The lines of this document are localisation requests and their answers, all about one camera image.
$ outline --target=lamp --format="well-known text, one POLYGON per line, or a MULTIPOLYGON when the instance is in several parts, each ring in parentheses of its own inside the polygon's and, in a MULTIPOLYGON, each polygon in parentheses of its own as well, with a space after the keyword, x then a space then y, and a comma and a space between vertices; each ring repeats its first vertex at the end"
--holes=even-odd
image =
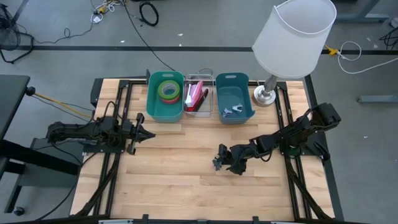
POLYGON ((309 75, 336 19, 330 0, 289 0, 274 6, 252 49, 259 64, 271 77, 254 90, 254 102, 274 102, 276 79, 309 75))

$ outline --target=wooden tabletop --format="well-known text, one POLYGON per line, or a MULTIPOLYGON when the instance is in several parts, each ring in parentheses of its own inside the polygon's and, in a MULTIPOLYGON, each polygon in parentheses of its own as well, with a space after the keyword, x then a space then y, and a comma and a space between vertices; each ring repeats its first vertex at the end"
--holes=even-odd
MULTIPOLYGON (((117 79, 104 80, 96 116, 102 116, 107 102, 115 100, 118 83, 117 79)), ((287 86, 296 119, 308 109, 307 97, 302 82, 287 82, 287 86)), ((210 118, 184 115, 178 123, 165 124, 156 123, 145 112, 147 86, 134 85, 132 89, 128 118, 134 120, 138 112, 143 113, 143 127, 156 137, 137 144, 135 156, 121 156, 111 218, 142 218, 149 214, 151 219, 178 220, 252 220, 253 216, 260 220, 294 219, 284 158, 279 152, 273 153, 269 162, 248 160, 242 176, 226 167, 216 172, 212 163, 220 143, 228 147, 247 144, 250 138, 277 131, 275 104, 261 108, 252 102, 256 114, 241 125, 221 124, 217 106, 210 118)), ((316 156, 301 158, 308 191, 325 213, 334 217, 321 160, 316 156)), ((71 214, 79 211, 96 190, 102 162, 103 154, 98 154, 82 168, 71 214)), ((301 194, 296 191, 303 217, 301 194)), ((107 194, 108 189, 104 191, 101 213, 107 194)))

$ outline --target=tape roll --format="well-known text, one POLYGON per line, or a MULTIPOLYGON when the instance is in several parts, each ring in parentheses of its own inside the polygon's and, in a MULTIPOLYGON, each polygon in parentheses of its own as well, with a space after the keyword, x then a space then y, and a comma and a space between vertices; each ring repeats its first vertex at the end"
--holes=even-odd
POLYGON ((180 95, 178 95, 176 98, 174 98, 174 99, 172 99, 172 100, 165 100, 165 99, 161 98, 161 100, 163 101, 163 103, 166 103, 166 104, 174 104, 174 103, 176 103, 179 99, 180 99, 180 95))
POLYGON ((176 81, 166 80, 159 85, 157 93, 162 99, 174 100, 180 95, 180 85, 176 81))

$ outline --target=teal bin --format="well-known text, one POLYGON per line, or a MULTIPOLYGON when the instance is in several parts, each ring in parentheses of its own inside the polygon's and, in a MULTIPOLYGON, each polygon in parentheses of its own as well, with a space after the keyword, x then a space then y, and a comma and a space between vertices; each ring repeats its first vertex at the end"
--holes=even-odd
POLYGON ((218 111, 223 124, 243 124, 254 115, 248 83, 249 77, 243 73, 222 73, 216 77, 218 111), (240 103, 243 111, 233 111, 232 106, 240 103), (225 108, 232 111, 232 114, 224 118, 222 113, 225 108))
POLYGON ((155 72, 149 78, 147 113, 153 117, 156 122, 174 123, 182 118, 183 114, 183 96, 184 76, 179 72, 155 72), (160 99, 157 89, 159 85, 166 80, 173 80, 180 85, 180 99, 171 105, 163 103, 160 99))

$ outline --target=silver lamp base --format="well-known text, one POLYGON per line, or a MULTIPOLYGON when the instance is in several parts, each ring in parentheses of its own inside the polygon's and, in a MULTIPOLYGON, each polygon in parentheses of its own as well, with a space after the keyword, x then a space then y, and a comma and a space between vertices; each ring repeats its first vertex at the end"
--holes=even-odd
POLYGON ((254 89, 253 93, 253 101, 258 106, 269 106, 271 105, 276 99, 276 94, 274 90, 270 92, 266 92, 264 86, 257 86, 254 89))

